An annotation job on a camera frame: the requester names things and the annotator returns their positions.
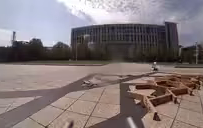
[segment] pole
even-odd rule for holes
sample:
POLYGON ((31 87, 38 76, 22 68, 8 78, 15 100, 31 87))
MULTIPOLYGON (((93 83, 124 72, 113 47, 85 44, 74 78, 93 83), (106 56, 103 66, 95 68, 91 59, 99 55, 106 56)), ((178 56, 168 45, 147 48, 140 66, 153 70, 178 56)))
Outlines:
POLYGON ((196 64, 198 64, 198 44, 196 42, 196 64))
POLYGON ((78 60, 78 43, 75 44, 75 60, 78 60))

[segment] person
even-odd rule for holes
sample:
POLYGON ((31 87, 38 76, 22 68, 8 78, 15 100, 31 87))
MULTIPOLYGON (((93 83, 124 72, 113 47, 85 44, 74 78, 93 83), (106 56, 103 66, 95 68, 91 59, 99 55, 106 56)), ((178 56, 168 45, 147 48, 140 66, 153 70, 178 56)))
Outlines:
POLYGON ((158 67, 157 67, 157 63, 156 63, 156 62, 154 62, 154 63, 152 64, 152 70, 153 70, 153 71, 158 71, 158 67))

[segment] large building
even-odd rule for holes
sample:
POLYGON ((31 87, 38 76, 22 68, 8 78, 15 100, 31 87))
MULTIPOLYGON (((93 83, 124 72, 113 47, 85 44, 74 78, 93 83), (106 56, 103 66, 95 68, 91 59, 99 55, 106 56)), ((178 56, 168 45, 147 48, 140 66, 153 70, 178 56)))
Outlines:
POLYGON ((110 59, 173 60, 179 49, 177 24, 172 22, 165 22, 165 25, 104 24, 72 29, 73 51, 78 44, 91 42, 110 59))

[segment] plaza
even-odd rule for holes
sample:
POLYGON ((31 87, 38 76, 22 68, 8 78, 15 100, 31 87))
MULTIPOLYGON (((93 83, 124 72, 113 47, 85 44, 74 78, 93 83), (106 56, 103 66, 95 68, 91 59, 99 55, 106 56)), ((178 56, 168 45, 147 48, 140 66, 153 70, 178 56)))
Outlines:
MULTIPOLYGON (((203 74, 203 69, 161 66, 161 72, 203 74)), ((0 64, 0 128, 61 128, 71 119, 75 128, 203 128, 203 87, 179 104, 156 107, 161 121, 127 96, 132 83, 152 79, 151 65, 112 63, 104 66, 42 66, 0 64), (82 87, 84 80, 99 83, 82 87)))

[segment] cloud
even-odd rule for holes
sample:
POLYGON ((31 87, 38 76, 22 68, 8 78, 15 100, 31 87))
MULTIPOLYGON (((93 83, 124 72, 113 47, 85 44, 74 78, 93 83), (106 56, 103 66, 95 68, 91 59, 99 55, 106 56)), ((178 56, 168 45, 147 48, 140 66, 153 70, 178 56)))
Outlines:
MULTIPOLYGON (((1 46, 10 46, 11 45, 11 40, 12 40, 12 33, 13 31, 8 30, 8 29, 1 29, 0 28, 0 45, 1 46)), ((21 41, 28 41, 31 39, 28 37, 26 34, 18 32, 17 31, 17 40, 21 41)))
POLYGON ((11 44, 12 31, 0 29, 0 45, 7 46, 11 44))
POLYGON ((203 0, 57 0, 70 13, 94 24, 178 23, 180 41, 203 40, 203 0))

